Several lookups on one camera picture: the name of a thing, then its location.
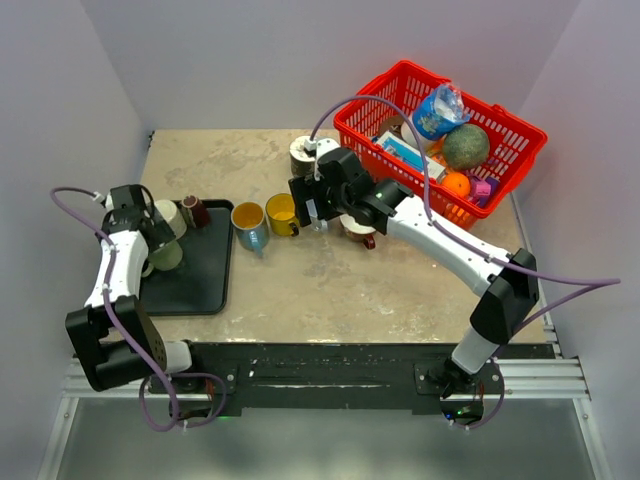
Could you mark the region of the yellow mug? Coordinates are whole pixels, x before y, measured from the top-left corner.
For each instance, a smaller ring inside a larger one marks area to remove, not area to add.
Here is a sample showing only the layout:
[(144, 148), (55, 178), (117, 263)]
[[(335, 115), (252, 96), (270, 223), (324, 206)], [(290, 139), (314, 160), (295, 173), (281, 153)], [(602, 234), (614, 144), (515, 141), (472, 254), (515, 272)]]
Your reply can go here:
[(274, 234), (281, 237), (297, 237), (299, 222), (293, 197), (287, 193), (272, 196), (266, 203), (266, 214)]

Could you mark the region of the brown floral mug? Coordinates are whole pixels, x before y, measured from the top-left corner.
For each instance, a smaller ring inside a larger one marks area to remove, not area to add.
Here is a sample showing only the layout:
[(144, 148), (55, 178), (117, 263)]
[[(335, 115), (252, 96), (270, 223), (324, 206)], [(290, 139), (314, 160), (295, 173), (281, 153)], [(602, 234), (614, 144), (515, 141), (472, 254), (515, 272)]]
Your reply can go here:
[(377, 231), (375, 228), (357, 223), (355, 219), (348, 214), (341, 215), (339, 221), (344, 233), (352, 241), (361, 243), (367, 250), (372, 250), (376, 247), (374, 235)]

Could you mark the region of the pale blue mug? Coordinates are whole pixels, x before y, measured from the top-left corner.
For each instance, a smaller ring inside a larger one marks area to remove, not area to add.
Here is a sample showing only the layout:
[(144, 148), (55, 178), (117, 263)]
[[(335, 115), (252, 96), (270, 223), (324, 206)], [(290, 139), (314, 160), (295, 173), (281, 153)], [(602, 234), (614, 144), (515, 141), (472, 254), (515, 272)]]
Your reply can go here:
[(324, 219), (319, 218), (319, 214), (316, 208), (316, 203), (313, 199), (309, 199), (306, 201), (306, 207), (308, 210), (311, 227), (314, 231), (319, 233), (327, 233), (328, 232), (328, 222)]

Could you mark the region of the teal rimmed mug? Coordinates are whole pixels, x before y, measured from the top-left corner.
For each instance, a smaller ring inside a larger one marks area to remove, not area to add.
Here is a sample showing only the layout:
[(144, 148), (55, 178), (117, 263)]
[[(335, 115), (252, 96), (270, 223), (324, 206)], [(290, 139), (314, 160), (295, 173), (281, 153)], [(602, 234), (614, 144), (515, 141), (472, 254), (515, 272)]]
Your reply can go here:
[(269, 228), (263, 208), (255, 202), (240, 203), (231, 212), (231, 222), (240, 245), (262, 258), (269, 242)]

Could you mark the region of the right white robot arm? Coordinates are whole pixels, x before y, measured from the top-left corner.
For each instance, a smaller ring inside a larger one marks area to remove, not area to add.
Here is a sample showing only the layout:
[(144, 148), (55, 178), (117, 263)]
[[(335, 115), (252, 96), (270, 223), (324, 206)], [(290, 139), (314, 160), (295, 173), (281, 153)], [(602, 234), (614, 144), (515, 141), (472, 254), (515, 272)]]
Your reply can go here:
[(466, 393), (476, 386), (480, 370), (509, 343), (539, 299), (530, 252), (487, 244), (434, 213), (405, 185), (375, 180), (351, 149), (319, 152), (313, 173), (290, 179), (289, 188), (301, 226), (348, 215), (422, 251), (478, 296), (462, 340), (429, 374), (441, 387)]

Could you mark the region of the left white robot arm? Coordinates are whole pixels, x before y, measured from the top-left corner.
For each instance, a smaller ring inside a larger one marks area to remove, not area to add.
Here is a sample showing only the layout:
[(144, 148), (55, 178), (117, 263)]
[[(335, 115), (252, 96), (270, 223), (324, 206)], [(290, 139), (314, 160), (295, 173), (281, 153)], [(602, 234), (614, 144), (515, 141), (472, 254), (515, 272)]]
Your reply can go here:
[(140, 301), (149, 255), (175, 238), (150, 191), (140, 184), (115, 187), (105, 196), (69, 190), (105, 208), (100, 226), (81, 221), (99, 240), (101, 262), (84, 306), (65, 319), (89, 384), (104, 391), (162, 372), (185, 392), (200, 390), (207, 380), (205, 365), (192, 358), (186, 341), (163, 341)]

